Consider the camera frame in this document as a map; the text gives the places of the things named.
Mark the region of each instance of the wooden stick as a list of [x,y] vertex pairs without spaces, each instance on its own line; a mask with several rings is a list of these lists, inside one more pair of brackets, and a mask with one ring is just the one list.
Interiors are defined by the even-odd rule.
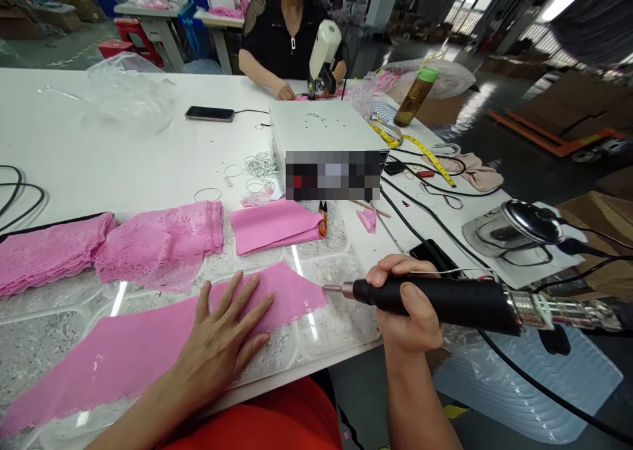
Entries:
[[380,209],[373,208],[372,206],[370,206],[370,205],[366,205],[365,203],[361,203],[361,201],[356,201],[355,199],[350,199],[350,201],[351,201],[352,203],[354,203],[354,204],[358,204],[359,206],[362,206],[362,207],[364,207],[364,208],[366,208],[366,209],[371,209],[371,210],[374,210],[374,211],[376,211],[378,214],[380,214],[381,216],[384,216],[384,217],[386,217],[386,218],[391,219],[391,216],[390,216],[389,214],[387,214],[386,212],[382,212]]

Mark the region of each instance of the white table leg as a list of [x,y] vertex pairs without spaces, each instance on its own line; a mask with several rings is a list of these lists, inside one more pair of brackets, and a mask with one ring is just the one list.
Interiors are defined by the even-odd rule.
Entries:
[[165,52],[167,53],[169,62],[173,66],[173,69],[176,73],[184,73],[185,62],[180,56],[180,50],[178,49],[176,42],[173,40],[173,34],[171,33],[171,28],[169,27],[169,21],[160,18],[155,19],[156,28],[158,29],[160,38],[163,42],[163,46],[165,47]]
[[226,41],[224,40],[224,30],[218,28],[209,28],[211,36],[213,36],[213,44],[216,46],[218,52],[218,59],[220,60],[220,66],[225,74],[232,75],[233,69],[231,69],[231,59],[229,59],[229,52],[226,49]]

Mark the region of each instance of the plastic bottle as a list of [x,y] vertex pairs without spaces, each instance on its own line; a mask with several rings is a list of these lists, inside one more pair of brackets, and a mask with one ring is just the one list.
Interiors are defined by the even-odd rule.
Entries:
[[420,70],[417,72],[417,79],[413,82],[413,85],[409,89],[409,93],[404,98],[396,117],[394,118],[394,123],[399,127],[408,127],[413,121],[415,114],[424,102],[424,99],[427,97],[431,88],[433,87],[433,83],[440,76],[440,71],[436,69],[431,69],[430,67],[420,67]]

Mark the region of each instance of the green bottle cap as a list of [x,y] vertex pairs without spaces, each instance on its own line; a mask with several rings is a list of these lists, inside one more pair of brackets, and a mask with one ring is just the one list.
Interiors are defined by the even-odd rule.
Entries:
[[423,82],[433,84],[440,76],[440,74],[441,72],[437,69],[432,69],[430,67],[420,67],[420,70],[417,72],[417,78],[419,80],[422,80]]

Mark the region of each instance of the black shirt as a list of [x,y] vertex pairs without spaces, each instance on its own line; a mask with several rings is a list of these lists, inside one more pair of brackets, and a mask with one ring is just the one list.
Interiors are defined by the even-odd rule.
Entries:
[[[246,12],[241,48],[281,79],[307,80],[318,27],[325,19],[329,19],[328,13],[318,2],[304,3],[299,31],[293,39],[275,0],[252,0]],[[342,59],[339,46],[336,61]]]

